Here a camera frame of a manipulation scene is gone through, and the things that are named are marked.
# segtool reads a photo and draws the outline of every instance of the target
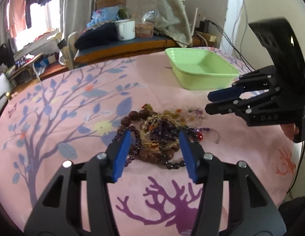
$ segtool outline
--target light green container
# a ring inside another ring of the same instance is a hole
[[[214,52],[191,48],[165,50],[172,70],[187,90],[216,90],[229,87],[239,71]]]

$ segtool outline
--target cardboard box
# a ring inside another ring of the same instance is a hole
[[[124,0],[97,0],[95,2],[96,9],[102,9],[106,7],[113,7],[117,5],[123,5]]]

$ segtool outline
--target curtain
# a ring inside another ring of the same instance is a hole
[[[0,5],[0,46],[3,43],[8,45],[8,39],[10,38],[10,34],[8,32],[7,27],[7,16],[6,16],[6,8],[9,0],[3,0]]]
[[[73,32],[82,32],[95,10],[96,0],[60,0],[61,31],[63,38]]]

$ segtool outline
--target silver screw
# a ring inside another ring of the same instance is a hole
[[[238,162],[238,165],[239,165],[240,168],[243,168],[243,169],[244,169],[244,168],[246,168],[247,163],[246,163],[245,161],[242,161],[242,160],[241,160],[241,161]]]
[[[205,153],[204,154],[204,159],[205,160],[212,160],[213,159],[213,155],[211,153]]]
[[[69,168],[73,163],[70,160],[66,160],[63,162],[64,168]]]
[[[106,159],[106,153],[99,153],[99,154],[97,155],[97,158],[98,158],[99,160],[104,160],[104,159]]]

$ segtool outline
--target orange deer print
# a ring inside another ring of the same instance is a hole
[[[276,175],[285,176],[287,174],[293,175],[296,170],[296,164],[291,160],[292,152],[289,152],[287,148],[284,147],[283,151],[278,149],[279,159],[281,161],[281,167],[284,167],[283,170],[280,170],[278,165],[276,165]]]

